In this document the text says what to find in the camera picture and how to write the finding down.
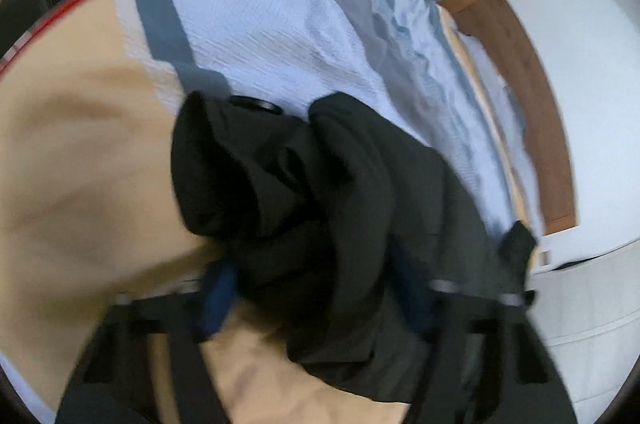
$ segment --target white wall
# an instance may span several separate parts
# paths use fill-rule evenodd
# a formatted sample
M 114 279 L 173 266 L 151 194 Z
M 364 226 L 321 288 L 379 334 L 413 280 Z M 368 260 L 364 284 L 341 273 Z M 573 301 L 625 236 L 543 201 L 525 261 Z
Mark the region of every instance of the white wall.
M 568 136 L 579 226 L 545 238 L 550 267 L 640 235 L 640 0 L 509 0 Z

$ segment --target blue fabric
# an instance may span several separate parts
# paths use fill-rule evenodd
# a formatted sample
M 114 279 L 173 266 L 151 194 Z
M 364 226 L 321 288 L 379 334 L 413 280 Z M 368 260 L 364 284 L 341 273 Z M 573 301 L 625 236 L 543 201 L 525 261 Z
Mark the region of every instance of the blue fabric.
M 438 322 L 427 274 L 419 264 L 411 263 L 394 237 L 389 238 L 386 251 L 391 285 L 407 325 L 421 336 L 432 332 Z
M 204 338 L 209 338 L 222 328 L 226 315 L 238 297 L 236 269 L 227 261 L 215 261 L 207 267 L 201 280 L 204 296 L 198 326 Z

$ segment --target bed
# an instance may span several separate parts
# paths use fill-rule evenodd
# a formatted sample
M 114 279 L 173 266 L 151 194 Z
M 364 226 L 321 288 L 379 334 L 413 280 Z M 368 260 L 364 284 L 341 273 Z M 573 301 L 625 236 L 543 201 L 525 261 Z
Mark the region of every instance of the bed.
M 538 236 L 575 224 L 560 116 L 505 0 L 88 0 L 0 81 L 0 353 L 40 422 L 117 293 L 176 288 L 220 255 L 186 231 L 172 194 L 174 116 L 195 89 L 303 118 L 350 93 L 449 161 L 496 242 L 517 219 Z M 287 361 L 277 330 L 241 305 L 202 348 L 236 424 L 399 422 L 405 405 Z M 168 393 L 162 339 L 152 346 Z M 174 422 L 171 397 L 158 403 Z

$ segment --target wooden headboard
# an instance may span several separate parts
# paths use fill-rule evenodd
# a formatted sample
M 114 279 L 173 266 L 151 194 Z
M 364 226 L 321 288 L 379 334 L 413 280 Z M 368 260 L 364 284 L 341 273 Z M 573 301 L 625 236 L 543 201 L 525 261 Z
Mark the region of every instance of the wooden headboard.
M 562 120 L 538 54 L 507 0 L 443 0 L 460 31 L 484 45 L 522 106 L 546 233 L 576 226 L 574 179 Z

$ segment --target red phone case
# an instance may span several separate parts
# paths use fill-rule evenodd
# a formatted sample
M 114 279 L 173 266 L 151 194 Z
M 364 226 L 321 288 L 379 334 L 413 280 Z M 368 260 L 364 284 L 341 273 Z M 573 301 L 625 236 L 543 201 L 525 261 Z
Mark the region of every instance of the red phone case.
M 11 61 L 15 60 L 22 49 L 31 42 L 31 39 L 42 33 L 45 28 L 53 24 L 58 18 L 62 17 L 66 12 L 71 10 L 82 1 L 83 0 L 62 1 L 61 3 L 57 4 L 56 7 L 51 9 L 47 14 L 45 14 L 41 19 L 39 19 L 29 30 L 23 33 L 23 35 L 18 38 L 11 49 L 9 49 L 9 51 L 2 58 L 0 58 L 0 76 L 11 64 Z

